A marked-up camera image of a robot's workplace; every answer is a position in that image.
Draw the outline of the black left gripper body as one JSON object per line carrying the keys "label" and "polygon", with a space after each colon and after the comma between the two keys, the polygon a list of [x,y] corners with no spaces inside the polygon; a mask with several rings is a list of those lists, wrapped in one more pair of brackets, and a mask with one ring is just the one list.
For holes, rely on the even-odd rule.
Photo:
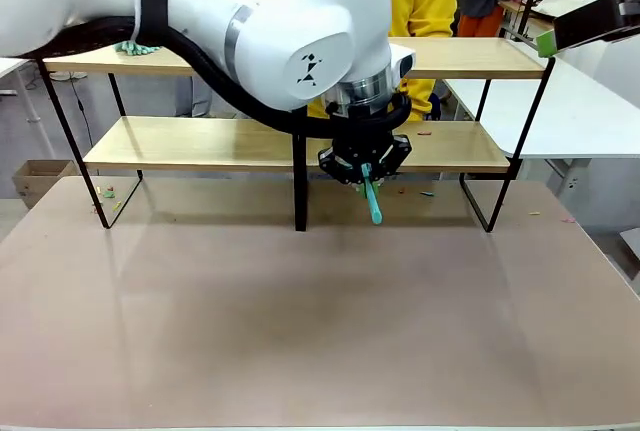
{"label": "black left gripper body", "polygon": [[348,106],[347,114],[341,113],[343,109],[337,103],[330,103],[326,112],[334,127],[334,151],[350,164],[370,164],[376,149],[408,119],[408,100],[392,99],[379,109]]}

